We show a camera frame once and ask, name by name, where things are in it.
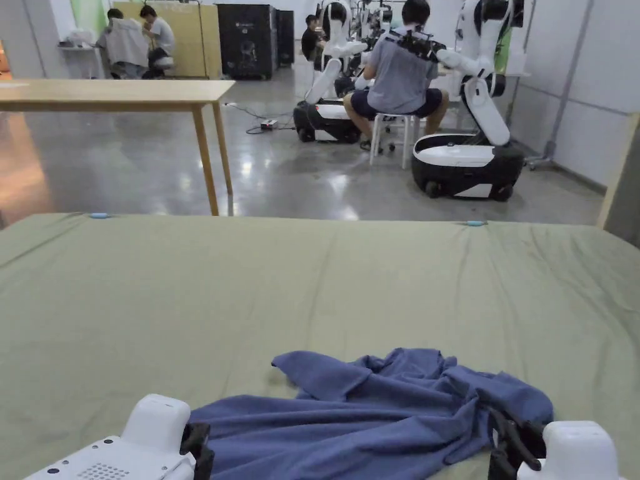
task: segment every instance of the speaker grille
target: speaker grille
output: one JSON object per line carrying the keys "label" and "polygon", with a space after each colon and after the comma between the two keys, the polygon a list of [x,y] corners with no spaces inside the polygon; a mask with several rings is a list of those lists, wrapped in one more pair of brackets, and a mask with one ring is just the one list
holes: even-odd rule
{"label": "speaker grille", "polygon": [[129,472],[106,463],[96,463],[77,476],[81,479],[91,480],[120,480],[128,476]]}

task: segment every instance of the stool leg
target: stool leg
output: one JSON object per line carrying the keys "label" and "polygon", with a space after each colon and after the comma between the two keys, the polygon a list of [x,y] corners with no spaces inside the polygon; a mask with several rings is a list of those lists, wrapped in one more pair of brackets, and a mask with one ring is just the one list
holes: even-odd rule
{"label": "stool leg", "polygon": [[411,148],[411,138],[413,136],[411,117],[406,116],[404,118],[404,145],[402,149],[402,169],[406,170],[409,163],[409,151]]}
{"label": "stool leg", "polygon": [[376,115],[376,120],[373,123],[373,138],[371,139],[371,153],[369,155],[369,164],[373,166],[373,159],[378,156],[378,145],[380,144],[380,127],[382,124],[382,117]]}
{"label": "stool leg", "polygon": [[420,118],[415,116],[413,118],[413,142],[414,143],[418,142],[419,138],[420,138]]}

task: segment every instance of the gray t-shirt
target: gray t-shirt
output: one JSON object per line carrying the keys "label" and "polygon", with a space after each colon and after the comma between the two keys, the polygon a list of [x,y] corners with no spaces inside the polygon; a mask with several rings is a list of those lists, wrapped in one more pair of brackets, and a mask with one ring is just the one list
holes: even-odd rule
{"label": "gray t-shirt", "polygon": [[[408,29],[394,28],[404,35]],[[418,110],[425,103],[425,91],[431,80],[438,77],[438,64],[421,60],[416,55],[385,40],[382,34],[369,58],[369,65],[376,69],[376,82],[369,91],[369,105],[384,113],[397,115]],[[426,35],[414,33],[415,36]]]}

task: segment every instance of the black cabinet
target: black cabinet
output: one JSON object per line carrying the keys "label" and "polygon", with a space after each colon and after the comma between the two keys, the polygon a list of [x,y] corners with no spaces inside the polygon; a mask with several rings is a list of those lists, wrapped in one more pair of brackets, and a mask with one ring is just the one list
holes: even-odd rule
{"label": "black cabinet", "polygon": [[278,25],[278,64],[290,67],[296,59],[296,33],[294,13],[290,10],[277,10]]}
{"label": "black cabinet", "polygon": [[276,10],[269,5],[218,5],[222,72],[270,79],[278,64]]}

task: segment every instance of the wooden table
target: wooden table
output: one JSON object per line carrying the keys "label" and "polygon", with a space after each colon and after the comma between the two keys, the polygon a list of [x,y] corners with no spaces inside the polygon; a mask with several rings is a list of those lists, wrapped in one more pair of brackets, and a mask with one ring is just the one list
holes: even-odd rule
{"label": "wooden table", "polygon": [[0,83],[0,111],[166,112],[193,114],[211,214],[218,215],[216,187],[202,109],[216,120],[227,192],[233,195],[220,98],[235,82],[226,80],[14,80]]}

